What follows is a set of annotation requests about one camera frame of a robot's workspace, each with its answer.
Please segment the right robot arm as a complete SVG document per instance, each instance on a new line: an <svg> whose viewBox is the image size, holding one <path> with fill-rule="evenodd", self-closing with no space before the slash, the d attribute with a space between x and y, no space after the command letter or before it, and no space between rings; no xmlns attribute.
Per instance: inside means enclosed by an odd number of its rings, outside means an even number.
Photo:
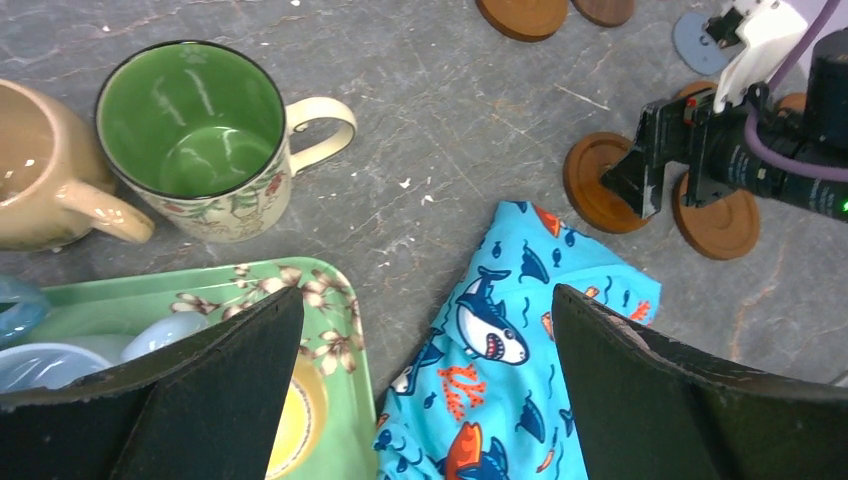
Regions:
<svg viewBox="0 0 848 480"><path fill-rule="evenodd" d="M752 85L742 105L712 109L713 88L647 104L633 146L600 183L641 218L662 204L666 164L687 166L680 202L703 208L739 190L847 219L847 32L821 38L803 112L770 104Z"/></svg>

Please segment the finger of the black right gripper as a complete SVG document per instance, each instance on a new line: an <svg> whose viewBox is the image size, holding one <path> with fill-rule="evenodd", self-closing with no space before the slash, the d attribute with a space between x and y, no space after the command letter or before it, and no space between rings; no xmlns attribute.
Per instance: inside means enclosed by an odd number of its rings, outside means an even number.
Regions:
<svg viewBox="0 0 848 480"><path fill-rule="evenodd" d="M669 155L633 145L600 181L638 217L648 219L662 208L665 167L669 162Z"/></svg>

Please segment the dark brown round coaster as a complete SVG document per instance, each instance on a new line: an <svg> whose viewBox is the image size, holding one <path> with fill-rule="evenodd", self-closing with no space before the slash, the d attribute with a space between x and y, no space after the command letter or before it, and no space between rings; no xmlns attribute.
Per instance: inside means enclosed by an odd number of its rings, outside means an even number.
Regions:
<svg viewBox="0 0 848 480"><path fill-rule="evenodd" d="M635 11L634 0L573 0L572 3L585 19L604 28L622 26Z"/></svg>

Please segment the blue round coaster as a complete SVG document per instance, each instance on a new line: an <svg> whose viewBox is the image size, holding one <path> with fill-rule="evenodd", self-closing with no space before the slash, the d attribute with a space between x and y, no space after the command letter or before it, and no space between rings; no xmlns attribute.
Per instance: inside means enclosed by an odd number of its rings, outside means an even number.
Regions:
<svg viewBox="0 0 848 480"><path fill-rule="evenodd" d="M706 15L687 12L679 18L672 32L672 42L680 58L703 76L720 73L729 64L717 41L706 32L707 22Z"/></svg>

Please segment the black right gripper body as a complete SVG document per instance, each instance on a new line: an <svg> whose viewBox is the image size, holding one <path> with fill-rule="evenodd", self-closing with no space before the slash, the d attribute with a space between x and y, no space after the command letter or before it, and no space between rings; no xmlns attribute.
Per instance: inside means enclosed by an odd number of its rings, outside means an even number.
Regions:
<svg viewBox="0 0 848 480"><path fill-rule="evenodd" d="M772 196L772 169L761 163L745 140L749 113L762 105L755 95L717 113L714 88L672 100L655 101L642 112L635 139L635 207L659 209L665 166L688 167L682 203L704 208L744 190Z"/></svg>

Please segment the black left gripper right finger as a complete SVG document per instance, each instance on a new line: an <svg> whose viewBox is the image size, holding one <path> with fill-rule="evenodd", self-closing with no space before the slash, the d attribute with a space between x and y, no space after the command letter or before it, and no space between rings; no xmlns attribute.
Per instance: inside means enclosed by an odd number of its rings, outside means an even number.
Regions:
<svg viewBox="0 0 848 480"><path fill-rule="evenodd" d="M555 343L593 479L843 479L847 391L737 364L560 284Z"/></svg>

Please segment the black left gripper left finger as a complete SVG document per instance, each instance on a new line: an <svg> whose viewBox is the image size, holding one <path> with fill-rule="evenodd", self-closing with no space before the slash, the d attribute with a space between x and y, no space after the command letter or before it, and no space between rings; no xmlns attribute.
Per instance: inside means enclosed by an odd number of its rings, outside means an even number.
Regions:
<svg viewBox="0 0 848 480"><path fill-rule="evenodd" d="M304 320L285 288L60 389L1 398L5 479L261 479Z"/></svg>

